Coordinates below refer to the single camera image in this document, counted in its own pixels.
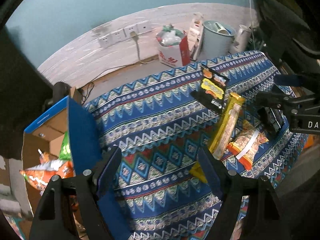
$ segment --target plastic bag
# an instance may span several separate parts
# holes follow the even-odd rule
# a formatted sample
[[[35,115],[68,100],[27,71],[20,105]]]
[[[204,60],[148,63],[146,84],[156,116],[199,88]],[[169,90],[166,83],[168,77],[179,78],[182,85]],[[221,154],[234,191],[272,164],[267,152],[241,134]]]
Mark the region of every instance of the plastic bag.
[[[163,26],[162,31],[156,35],[158,42],[164,47],[178,45],[184,37],[185,34],[172,25]]]

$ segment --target white wall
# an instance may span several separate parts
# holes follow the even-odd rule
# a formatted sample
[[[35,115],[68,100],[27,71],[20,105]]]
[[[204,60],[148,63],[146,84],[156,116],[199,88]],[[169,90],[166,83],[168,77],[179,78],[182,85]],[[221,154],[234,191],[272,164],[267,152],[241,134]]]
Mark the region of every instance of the white wall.
[[[138,61],[136,45],[129,39],[109,48],[100,48],[97,38],[111,31],[142,20],[150,20],[153,31],[139,36],[141,59],[158,53],[156,33],[163,25],[172,23],[187,30],[193,13],[201,12],[205,19],[217,20],[238,30],[239,24],[250,25],[250,9],[219,3],[186,3],[161,6],[119,17],[74,39],[40,65],[38,70],[52,84],[64,81],[77,88],[84,86],[103,71],[107,74],[119,66]],[[255,10],[252,9],[254,21]]]

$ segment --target black snack package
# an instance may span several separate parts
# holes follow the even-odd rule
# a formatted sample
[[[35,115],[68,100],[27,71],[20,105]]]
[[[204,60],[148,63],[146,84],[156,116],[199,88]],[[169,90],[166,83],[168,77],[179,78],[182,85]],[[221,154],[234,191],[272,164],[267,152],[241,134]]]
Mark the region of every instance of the black snack package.
[[[200,88],[191,92],[191,96],[208,109],[222,113],[224,94],[230,80],[206,65],[202,66],[203,78]]]
[[[258,110],[258,115],[265,131],[273,137],[277,136],[284,124],[282,111],[263,107]]]

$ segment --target snack package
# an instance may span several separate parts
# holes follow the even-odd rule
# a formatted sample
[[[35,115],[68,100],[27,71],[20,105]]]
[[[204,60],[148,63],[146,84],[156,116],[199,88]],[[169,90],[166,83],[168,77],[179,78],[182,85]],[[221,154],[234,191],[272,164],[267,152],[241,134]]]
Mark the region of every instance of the snack package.
[[[209,151],[217,160],[221,159],[227,148],[244,102],[245,99],[240,95],[233,92],[230,93],[227,107],[219,119],[219,128],[207,144]]]
[[[208,109],[220,114],[229,79],[204,64],[202,64],[202,75],[199,90],[192,91],[191,96]]]
[[[53,155],[49,152],[42,152],[40,149],[38,149],[38,152],[40,154],[40,163],[43,164],[43,163],[47,163],[49,161],[53,161],[53,160],[57,160],[58,157],[56,155]]]
[[[277,136],[284,124],[282,111],[263,107],[258,110],[258,114],[264,130],[273,137]]]
[[[63,137],[63,141],[61,144],[61,150],[59,154],[59,160],[71,160],[71,151],[70,151],[70,144],[69,144],[69,133],[66,132]]]
[[[252,163],[259,145],[269,140],[247,120],[243,121],[243,130],[227,149],[239,160],[246,170],[252,169]]]
[[[73,177],[73,165],[71,161],[52,160],[22,170],[20,174],[24,176],[32,187],[43,191],[53,175],[60,175],[61,178]]]

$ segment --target patterned blanket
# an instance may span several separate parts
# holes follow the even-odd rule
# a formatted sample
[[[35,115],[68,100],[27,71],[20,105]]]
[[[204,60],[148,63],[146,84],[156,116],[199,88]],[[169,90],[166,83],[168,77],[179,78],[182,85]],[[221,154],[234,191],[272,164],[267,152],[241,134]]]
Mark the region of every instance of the patterned blanket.
[[[230,78],[226,98],[231,91],[246,98],[233,137],[244,119],[259,126],[254,96],[272,88],[276,67],[258,51],[202,63]],[[122,149],[114,192],[132,239],[203,239],[218,213],[220,202],[209,186],[189,174],[219,118],[190,96],[201,77],[201,65],[191,63],[117,87],[84,106],[97,121],[104,151],[111,145]],[[294,96],[289,87],[279,88]],[[228,151],[222,160],[242,176],[266,175],[276,187],[305,140],[306,135],[289,132],[286,122],[278,138],[260,145],[252,170]],[[244,198],[239,218],[246,207]]]

